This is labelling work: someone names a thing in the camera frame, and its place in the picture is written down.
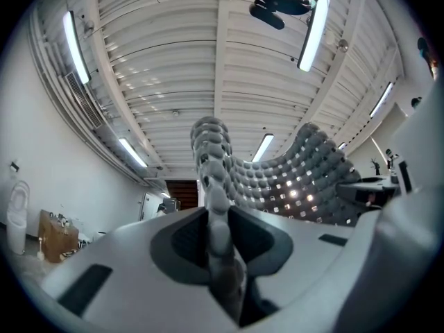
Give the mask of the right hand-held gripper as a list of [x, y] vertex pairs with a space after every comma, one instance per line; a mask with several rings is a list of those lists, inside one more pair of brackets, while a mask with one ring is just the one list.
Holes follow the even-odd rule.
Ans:
[[394, 137], [408, 194], [383, 182], [343, 183], [339, 198], [383, 207], [336, 332], [443, 331], [443, 81]]

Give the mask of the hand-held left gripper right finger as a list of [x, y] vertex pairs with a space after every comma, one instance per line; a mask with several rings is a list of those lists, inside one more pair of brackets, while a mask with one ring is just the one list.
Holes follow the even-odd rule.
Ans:
[[228, 225], [250, 278], [277, 273], [293, 252], [293, 240], [286, 232], [238, 207], [229, 209]]

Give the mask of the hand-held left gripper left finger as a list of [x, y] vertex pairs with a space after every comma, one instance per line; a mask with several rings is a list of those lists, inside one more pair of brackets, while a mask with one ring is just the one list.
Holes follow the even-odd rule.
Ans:
[[175, 282], [208, 285], [208, 213], [203, 207], [167, 214], [150, 242], [153, 263]]

